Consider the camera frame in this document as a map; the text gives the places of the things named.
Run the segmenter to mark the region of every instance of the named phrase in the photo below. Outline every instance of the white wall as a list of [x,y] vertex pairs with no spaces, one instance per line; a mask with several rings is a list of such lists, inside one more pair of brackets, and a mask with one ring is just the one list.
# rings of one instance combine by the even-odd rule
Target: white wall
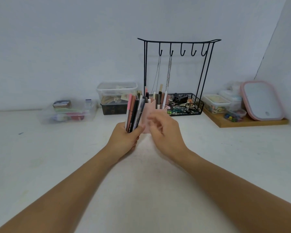
[[[103,80],[143,84],[143,43],[214,46],[204,92],[253,79],[285,0],[0,0],[0,110],[41,108],[56,99],[97,98]],[[173,46],[169,92],[196,92],[202,58]],[[169,46],[162,45],[165,83]],[[158,46],[149,44],[148,86]]]
[[291,120],[291,0],[287,0],[256,80],[270,82]]

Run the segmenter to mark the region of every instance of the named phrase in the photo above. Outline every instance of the pink pen holder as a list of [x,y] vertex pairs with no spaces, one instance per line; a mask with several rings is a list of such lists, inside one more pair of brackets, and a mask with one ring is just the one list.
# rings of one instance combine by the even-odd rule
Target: pink pen holder
[[149,120],[148,120],[148,116],[150,113],[152,113],[155,110],[162,111],[162,112],[164,111],[165,113],[167,112],[167,106],[164,109],[155,109],[155,105],[156,105],[156,101],[151,99],[151,103],[146,103],[143,108],[143,112],[140,118],[141,125],[146,126],[143,133],[150,133],[150,126],[149,126]]

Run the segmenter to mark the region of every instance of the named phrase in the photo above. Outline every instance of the chain necklace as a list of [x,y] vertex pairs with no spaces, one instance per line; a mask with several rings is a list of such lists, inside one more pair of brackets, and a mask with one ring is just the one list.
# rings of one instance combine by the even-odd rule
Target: chain necklace
[[156,69],[156,75],[155,75],[155,79],[154,79],[154,83],[153,83],[153,87],[152,87],[152,91],[151,94],[153,93],[153,89],[154,89],[154,85],[155,85],[155,81],[156,81],[156,76],[157,76],[157,82],[156,82],[156,91],[157,91],[157,84],[159,83],[159,69],[161,67],[161,56],[159,55],[159,62],[157,63],[157,69]]
[[171,70],[171,61],[172,61],[172,56],[169,56],[169,62],[168,62],[168,71],[167,71],[167,80],[166,80],[166,89],[167,91],[169,87],[169,79],[170,79],[170,70]]

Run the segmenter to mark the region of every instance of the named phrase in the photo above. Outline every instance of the person's right arm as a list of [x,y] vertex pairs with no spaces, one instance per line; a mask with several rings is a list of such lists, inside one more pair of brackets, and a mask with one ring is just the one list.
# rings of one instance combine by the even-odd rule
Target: person's right arm
[[189,150],[178,122],[157,111],[148,117],[157,148],[186,170],[241,232],[291,232],[291,204]]

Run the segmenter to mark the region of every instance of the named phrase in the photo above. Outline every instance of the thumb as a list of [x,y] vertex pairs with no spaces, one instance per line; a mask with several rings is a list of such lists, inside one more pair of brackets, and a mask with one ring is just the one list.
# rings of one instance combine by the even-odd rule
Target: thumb
[[129,133],[129,135],[131,137],[135,139],[137,139],[137,137],[140,136],[140,134],[144,131],[145,129],[145,126],[144,125],[141,125],[141,126],[138,126],[135,130],[133,130],[131,133]]
[[154,141],[159,140],[163,136],[163,134],[159,131],[157,125],[152,120],[150,120],[150,133]]

